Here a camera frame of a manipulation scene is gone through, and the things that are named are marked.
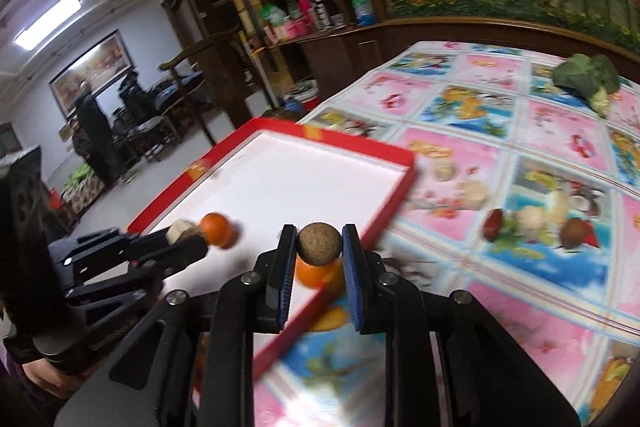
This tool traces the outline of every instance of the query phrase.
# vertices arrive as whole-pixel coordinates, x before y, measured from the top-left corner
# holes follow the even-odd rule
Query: ceiling light
[[[52,6],[42,17],[29,26],[15,38],[15,43],[21,48],[32,51],[53,30],[69,19],[81,8],[79,0],[60,0]]]

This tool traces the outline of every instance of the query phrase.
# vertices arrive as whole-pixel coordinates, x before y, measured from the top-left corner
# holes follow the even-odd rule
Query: table
[[[640,350],[640,86],[623,78],[602,120],[552,85],[562,60],[417,42],[301,123],[415,151],[421,175],[377,249],[387,266],[473,293],[588,423]],[[452,157],[452,181],[435,180],[434,151]],[[489,188],[477,212],[457,208],[470,178]],[[482,238],[491,208],[526,205],[589,221],[588,244],[561,248],[550,218],[530,243]],[[258,382],[256,425],[381,426],[383,339],[357,335],[344,300],[314,330]]]

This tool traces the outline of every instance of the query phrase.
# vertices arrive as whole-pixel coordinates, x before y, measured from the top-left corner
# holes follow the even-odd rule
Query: person
[[[86,132],[94,149],[100,151],[107,161],[113,172],[113,179],[121,179],[129,183],[134,175],[127,175],[127,168],[113,144],[113,133],[109,120],[95,100],[90,83],[83,82],[81,84],[80,94],[74,105],[80,127]]]
[[[94,170],[95,174],[101,179],[105,187],[111,188],[115,181],[113,179],[111,168],[100,150],[93,146],[86,131],[80,127],[78,118],[74,118],[71,121],[71,130],[74,133],[71,141],[73,142],[76,154],[81,158],[84,158],[84,161],[86,161]]]

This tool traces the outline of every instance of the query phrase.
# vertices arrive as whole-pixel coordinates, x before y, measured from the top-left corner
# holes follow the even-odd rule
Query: framed painting
[[[80,55],[49,83],[60,111],[68,120],[83,82],[91,84],[98,95],[134,67],[118,30]]]

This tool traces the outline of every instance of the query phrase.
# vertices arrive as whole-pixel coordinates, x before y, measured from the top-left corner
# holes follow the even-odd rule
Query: metal bolt
[[[457,302],[457,304],[471,304],[473,297],[468,291],[456,290],[453,292],[453,300]]]
[[[169,306],[179,306],[180,304],[184,304],[187,300],[187,292],[184,290],[174,290],[172,292],[167,293],[166,301],[169,303]]]
[[[384,272],[378,277],[378,282],[383,286],[393,286],[399,280],[400,278],[393,272]]]
[[[240,280],[242,281],[242,284],[246,284],[247,286],[257,284],[260,282],[260,274],[258,272],[244,272],[241,275]]]

